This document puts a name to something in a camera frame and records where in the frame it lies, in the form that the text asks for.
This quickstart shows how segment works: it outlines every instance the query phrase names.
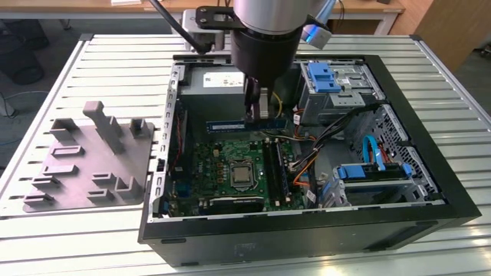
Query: blue light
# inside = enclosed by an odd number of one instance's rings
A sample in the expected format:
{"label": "blue light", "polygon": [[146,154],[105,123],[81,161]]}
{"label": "blue light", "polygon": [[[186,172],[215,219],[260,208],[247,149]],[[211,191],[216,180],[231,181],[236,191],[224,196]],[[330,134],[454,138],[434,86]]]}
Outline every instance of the blue light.
{"label": "blue light", "polygon": [[310,43],[310,42],[312,41],[312,38],[314,38],[315,33],[316,33],[316,29],[318,29],[318,26],[314,26],[312,31],[311,31],[311,33],[308,34],[308,37],[307,37],[307,39],[306,39],[306,42],[307,42],[307,43]]}

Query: slotted aluminum table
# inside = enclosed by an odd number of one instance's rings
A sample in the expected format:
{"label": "slotted aluminum table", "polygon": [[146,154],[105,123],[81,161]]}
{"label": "slotted aluminum table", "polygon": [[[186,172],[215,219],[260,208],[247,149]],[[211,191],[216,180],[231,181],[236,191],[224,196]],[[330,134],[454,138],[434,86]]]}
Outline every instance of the slotted aluminum table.
{"label": "slotted aluminum table", "polygon": [[[422,41],[407,36],[335,36],[323,51],[380,55],[483,216],[395,252],[350,254],[174,269],[136,242],[142,205],[23,212],[31,178],[53,141],[55,118],[89,123],[85,101],[103,101],[120,123],[143,117],[158,127],[178,36],[96,35],[80,41],[0,180],[0,274],[435,275],[491,270],[491,119]],[[162,132],[155,133],[155,141]],[[154,154],[159,145],[154,145]]]}

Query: wooden table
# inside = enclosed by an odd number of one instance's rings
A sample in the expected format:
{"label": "wooden table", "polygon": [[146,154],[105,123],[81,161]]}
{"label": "wooden table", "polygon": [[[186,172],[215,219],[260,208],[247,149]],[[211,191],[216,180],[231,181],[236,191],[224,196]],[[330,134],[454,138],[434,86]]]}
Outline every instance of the wooden table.
{"label": "wooden table", "polygon": [[[164,7],[179,18],[186,9],[214,6],[216,0],[164,0]],[[398,0],[390,5],[375,0],[343,0],[346,20],[380,20],[375,34],[388,34],[394,21],[404,7]],[[339,18],[340,5],[336,4],[331,19]],[[111,6],[111,0],[0,0],[0,18],[4,19],[111,19],[160,18],[152,5]]]}

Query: blue tab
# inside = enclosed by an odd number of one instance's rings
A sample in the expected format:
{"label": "blue tab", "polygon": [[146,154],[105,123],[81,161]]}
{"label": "blue tab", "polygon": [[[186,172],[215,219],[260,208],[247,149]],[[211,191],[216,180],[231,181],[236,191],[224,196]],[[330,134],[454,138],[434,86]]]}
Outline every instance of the blue tab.
{"label": "blue tab", "polygon": [[404,163],[402,165],[402,169],[404,170],[407,177],[411,177],[412,176],[412,167],[411,167],[411,165]]}
{"label": "blue tab", "polygon": [[330,188],[331,188],[331,182],[328,182],[326,185],[324,185],[324,188],[322,189],[322,196],[324,196],[326,195],[326,193],[328,192],[328,190],[330,190]]}
{"label": "blue tab", "polygon": [[335,82],[335,72],[326,62],[308,63],[308,73],[314,82],[315,92],[339,93],[342,88]]}
{"label": "blue tab", "polygon": [[346,170],[343,167],[338,168],[338,174],[339,174],[339,178],[340,179],[344,179],[347,176],[346,176]]}
{"label": "blue tab", "polygon": [[364,178],[366,172],[362,165],[343,166],[348,178]]}

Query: metal bracket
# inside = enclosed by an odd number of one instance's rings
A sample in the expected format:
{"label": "metal bracket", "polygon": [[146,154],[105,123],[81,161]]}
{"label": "metal bracket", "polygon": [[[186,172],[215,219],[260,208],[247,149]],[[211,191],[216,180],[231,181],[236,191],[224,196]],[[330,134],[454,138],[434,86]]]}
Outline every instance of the metal bracket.
{"label": "metal bracket", "polygon": [[[226,21],[216,20],[216,16],[224,15]],[[202,6],[196,9],[196,24],[202,29],[240,30],[246,29],[232,7]]]}

